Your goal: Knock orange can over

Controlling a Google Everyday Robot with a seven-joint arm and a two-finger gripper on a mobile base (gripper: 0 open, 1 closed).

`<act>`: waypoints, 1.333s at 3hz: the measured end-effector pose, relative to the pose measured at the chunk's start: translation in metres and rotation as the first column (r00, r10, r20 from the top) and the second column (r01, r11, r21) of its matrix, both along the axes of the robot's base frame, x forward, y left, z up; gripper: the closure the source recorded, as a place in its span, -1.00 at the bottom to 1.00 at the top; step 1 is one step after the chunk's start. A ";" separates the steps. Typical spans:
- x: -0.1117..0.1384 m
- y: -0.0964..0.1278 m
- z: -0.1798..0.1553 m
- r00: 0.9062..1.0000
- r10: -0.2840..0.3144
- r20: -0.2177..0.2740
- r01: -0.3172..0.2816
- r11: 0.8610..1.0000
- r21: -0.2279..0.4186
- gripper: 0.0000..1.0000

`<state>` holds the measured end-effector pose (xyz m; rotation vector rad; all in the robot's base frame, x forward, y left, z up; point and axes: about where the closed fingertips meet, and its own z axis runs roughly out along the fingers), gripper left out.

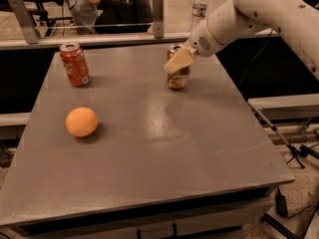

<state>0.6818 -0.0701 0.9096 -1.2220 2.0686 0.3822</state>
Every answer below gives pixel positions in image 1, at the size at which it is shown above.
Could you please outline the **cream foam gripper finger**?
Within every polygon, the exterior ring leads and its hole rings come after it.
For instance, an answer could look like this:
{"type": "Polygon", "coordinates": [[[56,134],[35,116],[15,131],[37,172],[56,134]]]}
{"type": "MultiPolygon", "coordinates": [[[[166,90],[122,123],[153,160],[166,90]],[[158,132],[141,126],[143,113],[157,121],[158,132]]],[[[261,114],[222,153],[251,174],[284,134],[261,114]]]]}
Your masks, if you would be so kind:
{"type": "Polygon", "coordinates": [[[196,49],[193,47],[180,48],[164,65],[165,70],[172,74],[190,66],[195,60],[196,49]]]}

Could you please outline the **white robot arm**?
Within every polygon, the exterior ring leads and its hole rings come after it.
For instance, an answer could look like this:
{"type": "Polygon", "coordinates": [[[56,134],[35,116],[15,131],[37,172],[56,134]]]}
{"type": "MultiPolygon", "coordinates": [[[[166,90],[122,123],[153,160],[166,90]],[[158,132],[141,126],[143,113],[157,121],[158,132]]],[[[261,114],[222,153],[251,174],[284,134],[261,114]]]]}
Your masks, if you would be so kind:
{"type": "Polygon", "coordinates": [[[174,73],[191,65],[197,56],[210,57],[265,28],[279,34],[319,80],[319,10],[303,0],[227,0],[192,28],[164,68],[174,73]]]}

